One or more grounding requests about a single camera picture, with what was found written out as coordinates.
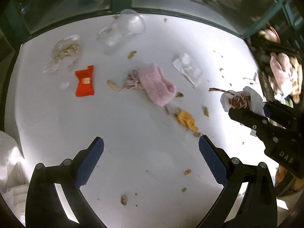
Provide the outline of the flat white tissue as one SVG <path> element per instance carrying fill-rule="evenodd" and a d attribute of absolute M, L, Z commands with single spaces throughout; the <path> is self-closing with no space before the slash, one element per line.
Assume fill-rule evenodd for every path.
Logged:
<path fill-rule="evenodd" d="M 194 87 L 200 84 L 203 71 L 192 61 L 188 54 L 184 53 L 179 55 L 172 61 L 172 66 L 185 76 Z"/>

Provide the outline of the orange peel pile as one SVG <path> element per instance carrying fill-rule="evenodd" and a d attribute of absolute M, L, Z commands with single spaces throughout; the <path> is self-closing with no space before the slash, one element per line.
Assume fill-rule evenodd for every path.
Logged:
<path fill-rule="evenodd" d="M 193 132 L 198 132 L 198 127 L 196 126 L 196 121 L 194 120 L 194 118 L 192 117 L 192 115 L 189 112 L 178 109 L 175 112 L 175 117 L 176 117 L 177 121 L 181 125 L 186 127 L 187 129 L 189 129 Z"/>

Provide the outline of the white curtain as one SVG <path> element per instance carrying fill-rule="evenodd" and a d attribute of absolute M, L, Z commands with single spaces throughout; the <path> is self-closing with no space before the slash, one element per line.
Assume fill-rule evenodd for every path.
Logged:
<path fill-rule="evenodd" d="M 23 157 L 14 138 L 1 132 L 1 196 L 25 225 L 25 205 L 29 181 L 23 173 Z"/>

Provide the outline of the pile of clothes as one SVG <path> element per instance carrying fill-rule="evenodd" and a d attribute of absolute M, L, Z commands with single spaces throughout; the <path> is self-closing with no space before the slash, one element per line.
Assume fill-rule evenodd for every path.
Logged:
<path fill-rule="evenodd" d="M 294 104 L 300 103 L 303 72 L 299 53 L 281 45 L 277 31 L 270 26 L 258 32 L 258 59 L 263 63 L 262 69 L 267 74 L 269 84 L 275 95 L 281 99 L 290 97 Z"/>

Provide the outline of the clear bag with peanut shells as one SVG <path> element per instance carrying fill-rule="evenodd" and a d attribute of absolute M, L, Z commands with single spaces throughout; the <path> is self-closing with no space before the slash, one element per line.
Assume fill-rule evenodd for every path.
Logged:
<path fill-rule="evenodd" d="M 61 62 L 67 58 L 70 59 L 72 65 L 81 55 L 82 46 L 79 35 L 71 35 L 60 40 L 51 51 L 49 60 L 44 67 L 43 72 L 55 72 L 60 68 Z"/>

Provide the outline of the white tissue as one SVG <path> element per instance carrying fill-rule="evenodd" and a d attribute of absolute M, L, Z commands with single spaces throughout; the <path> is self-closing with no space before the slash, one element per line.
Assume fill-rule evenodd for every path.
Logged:
<path fill-rule="evenodd" d="M 172 66 L 185 76 L 194 87 L 200 84 L 203 71 L 192 61 L 188 54 L 184 53 L 179 55 L 172 61 Z"/>
<path fill-rule="evenodd" d="M 251 95 L 251 102 L 250 102 L 250 108 L 247 110 L 250 110 L 251 112 L 254 112 L 256 114 L 265 116 L 263 107 L 264 107 L 264 102 L 262 97 L 252 88 L 246 86 L 242 90 L 244 92 L 248 92 Z"/>

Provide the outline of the red snack wrapper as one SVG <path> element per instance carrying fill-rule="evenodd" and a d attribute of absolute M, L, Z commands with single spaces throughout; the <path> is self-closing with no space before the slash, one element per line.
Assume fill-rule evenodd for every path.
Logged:
<path fill-rule="evenodd" d="M 93 73 L 94 66 L 89 65 L 84 70 L 77 70 L 75 76 L 78 80 L 78 85 L 76 89 L 76 97 L 85 97 L 94 95 L 94 85 L 93 85 Z"/>

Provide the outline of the peanut shell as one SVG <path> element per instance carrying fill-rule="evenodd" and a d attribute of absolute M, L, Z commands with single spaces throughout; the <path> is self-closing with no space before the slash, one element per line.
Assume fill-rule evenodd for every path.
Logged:
<path fill-rule="evenodd" d="M 181 92 L 177 92 L 177 93 L 176 93 L 176 97 L 177 97 L 177 98 L 183 98 L 184 95 L 183 95 L 183 93 L 181 93 Z"/>
<path fill-rule="evenodd" d="M 203 113 L 206 117 L 210 117 L 210 112 L 208 107 L 203 107 Z"/>
<path fill-rule="evenodd" d="M 112 80 L 107 80 L 107 85 L 113 90 L 117 90 L 119 88 L 118 85 Z"/>

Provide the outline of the clear plastic cup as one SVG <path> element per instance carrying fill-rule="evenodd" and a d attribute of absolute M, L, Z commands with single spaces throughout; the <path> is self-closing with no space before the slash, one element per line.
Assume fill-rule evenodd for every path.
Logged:
<path fill-rule="evenodd" d="M 145 31 L 141 15 L 131 9 L 124 9 L 117 18 L 97 33 L 104 54 L 110 55 Z"/>

